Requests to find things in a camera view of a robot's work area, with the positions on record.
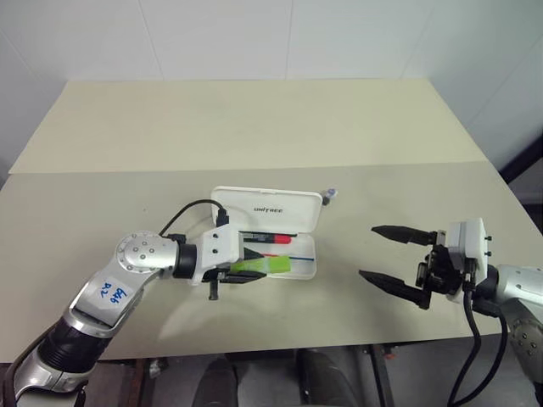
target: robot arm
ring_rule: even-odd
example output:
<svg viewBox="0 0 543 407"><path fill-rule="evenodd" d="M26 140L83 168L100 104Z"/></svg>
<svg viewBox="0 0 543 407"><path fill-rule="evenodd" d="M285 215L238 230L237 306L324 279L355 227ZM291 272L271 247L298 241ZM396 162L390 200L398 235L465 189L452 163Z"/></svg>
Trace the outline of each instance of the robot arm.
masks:
<svg viewBox="0 0 543 407"><path fill-rule="evenodd" d="M405 226L377 226L373 231L396 242L431 245L432 250L418 266L416 286L420 288L381 273L360 270L361 276L422 309L429 308L432 293L460 302L462 291L471 291L473 311L505 318L515 355L543 405L543 271L510 265L496 269L488 265L491 253L487 243L491 238L486 236L481 219L453 223L447 233Z"/></svg>
<svg viewBox="0 0 543 407"><path fill-rule="evenodd" d="M47 336L10 367L6 376L11 375L13 382L4 383L3 406L14 400L24 404L30 389L53 393L82 389L154 278L184 278L198 285L206 271L240 258L239 233L230 225L207 231L192 244L149 231L126 236L111 261L83 286Z"/></svg>

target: pen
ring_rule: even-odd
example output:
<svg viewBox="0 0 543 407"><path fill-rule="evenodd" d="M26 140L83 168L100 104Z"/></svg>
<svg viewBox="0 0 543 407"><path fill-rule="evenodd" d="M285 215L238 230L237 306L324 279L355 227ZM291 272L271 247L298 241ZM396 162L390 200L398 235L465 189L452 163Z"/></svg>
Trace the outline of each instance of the pen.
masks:
<svg viewBox="0 0 543 407"><path fill-rule="evenodd" d="M246 233L244 232L244 242L247 243L275 243L289 244L292 237L288 235L279 235L276 233Z"/></svg>
<svg viewBox="0 0 543 407"><path fill-rule="evenodd" d="M277 257L279 254L269 254L269 253L261 253L262 255L266 257ZM295 256L289 256L288 257L291 260L305 260L305 261L315 261L312 257L295 257Z"/></svg>

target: red marker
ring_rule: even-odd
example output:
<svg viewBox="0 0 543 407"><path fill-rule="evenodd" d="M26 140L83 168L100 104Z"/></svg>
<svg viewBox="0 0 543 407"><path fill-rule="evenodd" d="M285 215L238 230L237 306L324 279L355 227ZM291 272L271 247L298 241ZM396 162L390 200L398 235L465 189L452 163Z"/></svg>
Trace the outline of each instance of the red marker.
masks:
<svg viewBox="0 0 543 407"><path fill-rule="evenodd" d="M292 237L289 235L277 235L275 233L244 233L244 242L247 243L275 243L289 244Z"/></svg>

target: beige table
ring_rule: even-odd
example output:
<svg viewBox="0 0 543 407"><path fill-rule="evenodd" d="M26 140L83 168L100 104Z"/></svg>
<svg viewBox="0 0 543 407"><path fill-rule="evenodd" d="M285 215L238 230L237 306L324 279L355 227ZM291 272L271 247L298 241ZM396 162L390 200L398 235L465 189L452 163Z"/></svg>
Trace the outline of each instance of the beige table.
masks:
<svg viewBox="0 0 543 407"><path fill-rule="evenodd" d="M338 95L344 94L345 98L318 97L323 92L321 86L327 92L335 92L334 83L341 88ZM9 332L0 339L1 361L12 360L26 343L60 316L85 279L107 263L120 237L135 230L159 230L181 205L209 196L217 185L307 191L337 187L339 196L322 211L314 233L316 277L309 282L265 279L244 286L223 285L218 302L207 300L205 285L192 288L180 281L156 281L109 346L106 358L468 335L461 307L435 295L431 310L422 311L379 291L357 275L362 268L387 272L413 283L417 263L426 254L425 248L392 243L371 233L369 229L375 225L399 224L433 230L446 228L453 220L482 216L494 237L494 264L543 264L543 237L427 82L251 83L255 87L251 90L255 104L259 93L265 100L276 98L275 112L283 117L287 111L273 84L292 91L284 104L293 106L293 98L304 96L304 106L295 116L304 115L306 122L311 123L308 126L316 132L316 147L310 151L307 143L299 140L311 139L304 132L304 118L297 118L298 127L293 128L300 134L284 122L268 123L274 131L292 131L289 137L277 136L278 144L264 142L268 154L263 153L259 160L253 159L254 154L248 160L229 159L237 151L234 141L244 139L248 133L253 139L258 138L260 127L255 125L242 132L237 120L224 119L221 129L229 135L230 142L224 142L222 151L204 151L211 140L221 139L210 132L207 138L202 136L193 143L193 153L183 150L178 154L185 160L160 160L162 153L173 159L171 146L182 150L182 140L188 138L188 128L183 126L188 121L209 113L204 105L195 103L189 108L187 102L184 109L164 106L168 112L164 113L166 121L176 122L183 129L181 134L176 135L167 125L163 131L154 131L151 140L158 137L160 141L156 146L139 138L139 148L126 147L132 155L147 154L148 160L143 163L123 158L123 142L119 139L128 141L128 134L136 128L134 121L144 126L143 116L148 113L145 106L160 105L165 93L179 98L198 95L197 89L202 86L209 92L206 106L218 109L210 86L234 90L237 83L83 83L68 87L0 192L0 321L4 331ZM251 87L249 82L240 86ZM128 114L120 103L123 93L130 109L141 104L140 109ZM370 104L367 98L375 98L376 94L380 94L380 108L389 107L387 114L381 110L364 113L363 107ZM85 105L85 98L89 99L88 110L76 109L67 115L76 101ZM341 121L315 114L324 111L323 104L341 114L340 100L361 106L364 120L358 109L352 109L350 116L345 114ZM249 106L235 97L231 103L227 103L230 111L236 110L236 106ZM434 128L427 128L427 116ZM261 113L261 120L266 117ZM333 125L327 128L330 120ZM90 142L88 126L94 121L101 123L94 126L101 126L102 130L96 142ZM341 131L334 134L336 126ZM217 130L220 126L209 124L211 127ZM343 131L352 137L345 139ZM375 136L375 131L381 131L380 137ZM72 141L69 157L64 144L70 137L84 145ZM382 158L372 154L395 143L401 145L401 150L391 150ZM287 144L298 156L289 152L277 160ZM120 159L98 164L100 157L112 154L108 146L117 149ZM148 153L140 151L142 146ZM203 158L209 157L212 159L206 160L207 164L201 164ZM296 157L303 165L295 165ZM339 166L343 158L346 165ZM376 162L380 159L385 164ZM281 163L295 168L280 168ZM199 170L190 170L190 165ZM176 224L175 230L194 235L208 227L209 208L203 207L194 208ZM495 321L484 317L478 321L483 333L498 331Z"/></svg>

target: white plastic box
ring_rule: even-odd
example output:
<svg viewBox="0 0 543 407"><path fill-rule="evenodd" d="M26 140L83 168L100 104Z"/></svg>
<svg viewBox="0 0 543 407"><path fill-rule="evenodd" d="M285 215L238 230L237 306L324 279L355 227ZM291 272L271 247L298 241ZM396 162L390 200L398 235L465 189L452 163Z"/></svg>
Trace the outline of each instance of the white plastic box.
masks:
<svg viewBox="0 0 543 407"><path fill-rule="evenodd" d="M230 224L240 231L296 234L289 244L244 243L262 254L309 258L291 259L288 273L270 274L271 278L310 280L316 274L315 230L322 207L322 196L316 192L282 191L277 189L216 187L211 198L228 211ZM217 207L212 206L213 219Z"/></svg>

